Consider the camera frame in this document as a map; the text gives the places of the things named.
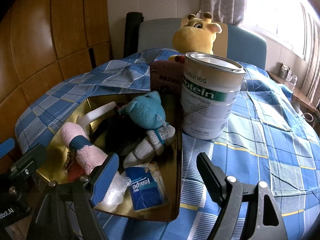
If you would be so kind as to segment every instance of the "giraffe eye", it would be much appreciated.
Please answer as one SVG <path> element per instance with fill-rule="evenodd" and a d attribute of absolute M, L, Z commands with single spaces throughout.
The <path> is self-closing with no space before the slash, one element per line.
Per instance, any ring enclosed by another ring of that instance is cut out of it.
<path fill-rule="evenodd" d="M 194 27 L 201 29 L 201 28 L 202 28 L 202 24 L 201 24 L 201 23 L 196 23 L 196 24 L 194 25 Z"/>

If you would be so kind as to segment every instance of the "blue gripper pad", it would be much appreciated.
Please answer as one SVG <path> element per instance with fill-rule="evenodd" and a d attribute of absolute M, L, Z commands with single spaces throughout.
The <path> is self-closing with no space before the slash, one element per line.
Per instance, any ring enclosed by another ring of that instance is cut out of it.
<path fill-rule="evenodd" d="M 8 152 L 10 152 L 14 148 L 14 140 L 12 138 L 7 139 L 3 143 L 0 144 L 0 158 L 5 156 Z"/>
<path fill-rule="evenodd" d="M 114 153 L 93 186 L 93 194 L 90 199 L 93 206 L 96 206 L 98 202 L 104 199 L 118 167 L 119 156 Z"/>

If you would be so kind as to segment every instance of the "silver bolt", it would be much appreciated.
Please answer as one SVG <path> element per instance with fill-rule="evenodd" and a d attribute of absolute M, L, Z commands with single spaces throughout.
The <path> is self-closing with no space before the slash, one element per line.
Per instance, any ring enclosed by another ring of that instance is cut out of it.
<path fill-rule="evenodd" d="M 81 176 L 80 177 L 80 181 L 81 182 L 86 182 L 86 181 L 88 181 L 89 180 L 89 177 L 88 176 Z"/>
<path fill-rule="evenodd" d="M 49 187 L 54 187 L 56 185 L 56 181 L 55 180 L 51 180 L 48 183 Z"/>
<path fill-rule="evenodd" d="M 268 184 L 265 181 L 260 181 L 259 186 L 260 187 L 268 187 Z"/>
<path fill-rule="evenodd" d="M 227 180 L 230 182 L 236 182 L 237 179 L 234 176 L 228 176 Z"/>
<path fill-rule="evenodd" d="M 15 194 L 17 191 L 16 191 L 16 187 L 15 186 L 12 186 L 9 188 L 9 194 L 13 195 Z"/>

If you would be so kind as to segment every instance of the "white wall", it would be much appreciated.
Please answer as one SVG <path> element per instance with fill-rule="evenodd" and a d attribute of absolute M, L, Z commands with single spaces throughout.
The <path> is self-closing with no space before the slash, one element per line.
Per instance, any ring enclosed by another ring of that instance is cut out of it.
<path fill-rule="evenodd" d="M 125 17 L 128 12 L 142 12 L 144 20 L 158 18 L 183 18 L 196 14 L 200 0 L 108 0 L 108 18 L 113 58 L 123 57 Z M 307 74 L 307 63 L 278 42 L 263 36 L 267 42 L 266 70 L 278 74 L 280 63 L 290 66 L 297 75 L 301 88 Z"/>

